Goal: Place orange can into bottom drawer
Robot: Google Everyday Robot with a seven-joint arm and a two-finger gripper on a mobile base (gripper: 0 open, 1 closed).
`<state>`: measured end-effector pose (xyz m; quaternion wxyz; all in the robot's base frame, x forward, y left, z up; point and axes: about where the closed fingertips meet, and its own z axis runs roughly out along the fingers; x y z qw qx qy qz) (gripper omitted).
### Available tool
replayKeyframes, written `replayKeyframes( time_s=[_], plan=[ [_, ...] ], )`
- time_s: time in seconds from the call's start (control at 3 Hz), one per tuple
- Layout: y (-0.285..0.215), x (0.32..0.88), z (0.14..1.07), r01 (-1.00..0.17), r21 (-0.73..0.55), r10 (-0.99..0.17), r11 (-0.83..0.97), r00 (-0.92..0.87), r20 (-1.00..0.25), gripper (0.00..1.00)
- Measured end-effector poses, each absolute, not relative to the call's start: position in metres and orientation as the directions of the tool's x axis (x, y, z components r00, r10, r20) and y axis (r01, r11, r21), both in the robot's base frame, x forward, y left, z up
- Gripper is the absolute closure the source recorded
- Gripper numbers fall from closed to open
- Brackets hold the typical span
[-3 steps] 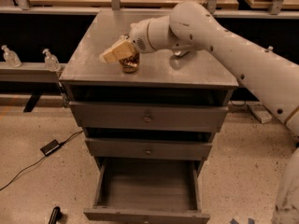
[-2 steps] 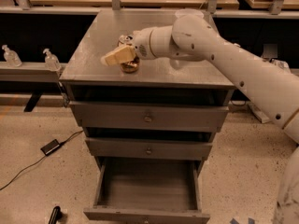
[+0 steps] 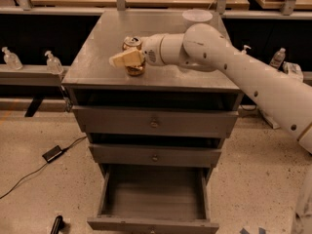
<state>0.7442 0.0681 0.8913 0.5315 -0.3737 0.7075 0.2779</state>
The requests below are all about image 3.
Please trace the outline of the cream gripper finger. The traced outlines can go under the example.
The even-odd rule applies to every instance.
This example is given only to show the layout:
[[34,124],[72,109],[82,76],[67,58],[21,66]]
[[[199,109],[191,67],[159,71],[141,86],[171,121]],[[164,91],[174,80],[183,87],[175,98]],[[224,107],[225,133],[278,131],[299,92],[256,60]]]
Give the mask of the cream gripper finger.
[[143,54],[137,48],[127,49],[124,52],[109,58],[109,63],[114,67],[140,66],[143,62]]

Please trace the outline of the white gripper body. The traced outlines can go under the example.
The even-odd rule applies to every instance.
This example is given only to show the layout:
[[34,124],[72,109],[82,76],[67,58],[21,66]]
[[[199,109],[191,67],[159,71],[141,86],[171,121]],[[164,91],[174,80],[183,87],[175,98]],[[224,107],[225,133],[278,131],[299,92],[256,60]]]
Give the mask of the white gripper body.
[[164,37],[164,34],[155,34],[143,39],[141,50],[148,64],[154,66],[164,65],[161,57],[161,44]]

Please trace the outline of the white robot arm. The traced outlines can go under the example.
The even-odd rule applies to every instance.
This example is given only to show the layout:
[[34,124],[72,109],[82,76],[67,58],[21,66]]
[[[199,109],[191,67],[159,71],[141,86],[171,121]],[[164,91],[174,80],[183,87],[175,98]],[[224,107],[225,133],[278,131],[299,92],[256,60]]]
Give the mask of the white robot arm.
[[312,87],[242,53],[205,23],[180,34],[155,34],[141,39],[141,48],[109,59],[115,67],[177,65],[219,70],[237,85],[308,152],[312,152]]

